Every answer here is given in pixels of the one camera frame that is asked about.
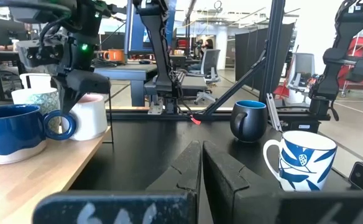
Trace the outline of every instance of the floor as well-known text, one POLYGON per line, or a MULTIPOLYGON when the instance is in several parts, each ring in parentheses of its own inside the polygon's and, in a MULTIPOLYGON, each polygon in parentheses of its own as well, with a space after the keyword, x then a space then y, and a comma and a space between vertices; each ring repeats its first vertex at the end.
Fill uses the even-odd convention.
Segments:
MULTIPOLYGON (((223 95, 235 82, 234 70, 227 69, 219 71, 222 82, 212 87, 213 95, 219 98, 223 95)), ((132 106, 131 104, 131 88, 128 81, 111 81, 111 103, 112 107, 132 106)), ((5 89, 11 86, 11 83, 4 83, 5 89)), ((239 90, 231 97, 223 107, 233 107, 238 100, 256 100, 257 97, 251 94, 250 89, 245 87, 239 90)), ((194 107, 205 107, 211 102, 201 101, 195 105, 193 101, 185 101, 185 103, 194 107)), ((363 91, 352 90, 345 98, 338 98, 335 108, 339 113, 340 121, 323 122, 320 126, 320 133, 335 140, 339 144, 339 152, 334 162, 334 167, 345 176, 350 171, 356 161, 363 161, 363 91)))

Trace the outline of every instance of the white mug with blue leaf pattern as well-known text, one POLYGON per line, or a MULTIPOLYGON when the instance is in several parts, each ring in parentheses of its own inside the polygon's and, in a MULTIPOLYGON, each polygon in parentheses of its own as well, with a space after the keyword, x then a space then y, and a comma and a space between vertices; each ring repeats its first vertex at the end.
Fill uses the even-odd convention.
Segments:
POLYGON ((264 145, 264 160, 286 191, 322 190, 338 146, 329 138, 305 131, 287 131, 281 141, 269 140, 264 145), (270 165, 267 150, 276 145, 280 150, 278 172, 270 165))

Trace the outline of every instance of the blue and white mug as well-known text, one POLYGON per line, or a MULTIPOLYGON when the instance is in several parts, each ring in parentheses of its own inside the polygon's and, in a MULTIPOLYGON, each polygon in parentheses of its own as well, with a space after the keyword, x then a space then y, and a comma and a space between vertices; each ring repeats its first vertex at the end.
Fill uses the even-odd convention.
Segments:
POLYGON ((281 141, 269 140, 263 148, 264 160, 286 191, 322 190, 338 146, 329 138, 305 131, 287 131, 281 141), (278 172, 270 165, 267 151, 276 145, 280 150, 278 172))
POLYGON ((76 129, 75 119, 66 118, 71 123, 63 134, 54 133, 49 128, 49 121, 59 116, 60 111, 53 111, 43 116, 38 105, 0 106, 0 164, 23 161, 46 147, 46 137, 54 139, 70 138, 76 129))

